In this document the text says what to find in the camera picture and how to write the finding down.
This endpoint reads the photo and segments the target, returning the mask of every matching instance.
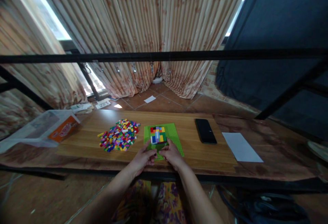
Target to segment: smartphone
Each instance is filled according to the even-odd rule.
[[[206,119],[195,119],[199,138],[204,144],[217,144],[212,128]]]

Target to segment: window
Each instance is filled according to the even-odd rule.
[[[55,35],[56,39],[59,40],[62,43],[62,46],[65,51],[69,51],[72,49],[76,49],[76,46],[74,45],[71,37],[59,21],[58,17],[56,16],[55,12],[51,9],[50,5],[48,4],[47,0],[33,0],[34,3],[39,8],[43,18],[45,19],[46,23],[50,27],[51,31]],[[99,78],[96,76],[96,74],[93,72],[93,70],[90,68],[88,64],[85,65],[86,70],[88,71],[88,74],[98,92],[105,89],[103,83],[99,80]],[[92,95],[93,92],[91,90],[90,85],[86,81],[82,71],[80,68],[75,68],[75,70],[78,73],[79,80],[81,81],[84,91],[87,96]]]
[[[238,15],[239,15],[239,13],[240,13],[240,10],[241,10],[242,7],[243,7],[244,1],[245,1],[245,0],[242,0],[242,1],[241,1],[240,6],[239,6],[237,12],[236,12],[235,16],[234,16],[233,19],[232,19],[232,22],[231,22],[231,24],[230,24],[230,27],[228,28],[228,31],[227,31],[227,33],[225,34],[226,37],[229,37],[229,36],[230,36],[231,31],[232,31],[232,28],[233,28],[233,26],[235,25],[235,22],[236,22],[236,20],[237,20],[237,17],[238,17]]]

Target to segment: orange label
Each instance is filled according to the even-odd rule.
[[[70,116],[48,138],[60,143],[79,123]]]

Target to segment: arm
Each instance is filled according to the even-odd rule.
[[[205,194],[196,175],[183,160],[175,144],[170,139],[168,139],[168,144],[168,146],[159,151],[159,154],[178,171],[195,223],[223,224],[221,217]]]
[[[108,223],[133,179],[146,165],[154,165],[156,149],[147,151],[150,140],[134,159],[122,169],[108,186],[79,215],[78,223]]]

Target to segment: dark blue curtain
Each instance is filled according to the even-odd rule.
[[[328,48],[328,0],[245,0],[225,50]],[[265,109],[318,59],[220,61],[218,88]],[[316,80],[328,86],[328,73]],[[273,116],[328,140],[328,99],[301,91]]]

